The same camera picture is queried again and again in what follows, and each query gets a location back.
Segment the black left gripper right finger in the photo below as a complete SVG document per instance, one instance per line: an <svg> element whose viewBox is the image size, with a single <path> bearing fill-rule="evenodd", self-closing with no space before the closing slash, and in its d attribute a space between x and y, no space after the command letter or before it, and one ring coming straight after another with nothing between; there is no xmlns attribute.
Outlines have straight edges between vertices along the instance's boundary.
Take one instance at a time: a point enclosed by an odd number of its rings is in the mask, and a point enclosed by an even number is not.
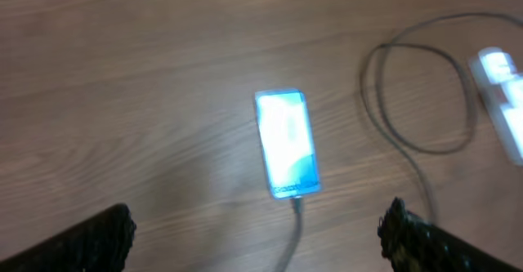
<svg viewBox="0 0 523 272"><path fill-rule="evenodd" d="M395 272L519 272L412 213L394 198L380 218L382 256Z"/></svg>

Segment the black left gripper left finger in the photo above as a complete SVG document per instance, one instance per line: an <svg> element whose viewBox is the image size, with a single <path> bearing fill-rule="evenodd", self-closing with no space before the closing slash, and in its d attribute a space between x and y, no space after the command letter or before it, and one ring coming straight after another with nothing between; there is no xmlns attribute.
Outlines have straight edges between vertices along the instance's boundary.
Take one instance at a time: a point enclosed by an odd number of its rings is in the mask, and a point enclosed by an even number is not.
<svg viewBox="0 0 523 272"><path fill-rule="evenodd" d="M1 272L121 272L135 232L129 207L118 203L2 260Z"/></svg>

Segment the blue Galaxy smartphone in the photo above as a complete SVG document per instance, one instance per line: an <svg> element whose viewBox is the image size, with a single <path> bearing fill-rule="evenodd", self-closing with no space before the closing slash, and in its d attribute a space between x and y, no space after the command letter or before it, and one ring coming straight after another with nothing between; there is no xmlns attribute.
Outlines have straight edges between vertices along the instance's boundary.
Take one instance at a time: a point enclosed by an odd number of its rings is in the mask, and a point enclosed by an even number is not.
<svg viewBox="0 0 523 272"><path fill-rule="evenodd" d="M254 95L268 189L275 199L321 191L320 171L306 95L297 88Z"/></svg>

